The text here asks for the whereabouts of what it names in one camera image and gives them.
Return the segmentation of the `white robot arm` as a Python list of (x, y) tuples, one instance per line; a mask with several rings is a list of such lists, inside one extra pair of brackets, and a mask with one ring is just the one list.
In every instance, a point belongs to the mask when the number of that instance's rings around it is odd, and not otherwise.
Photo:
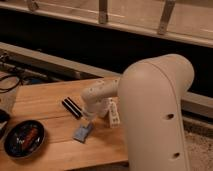
[(122, 76), (82, 92), (83, 115), (93, 119), (118, 98), (131, 171), (190, 171), (181, 114), (181, 98), (194, 80), (185, 57), (168, 54), (140, 60)]

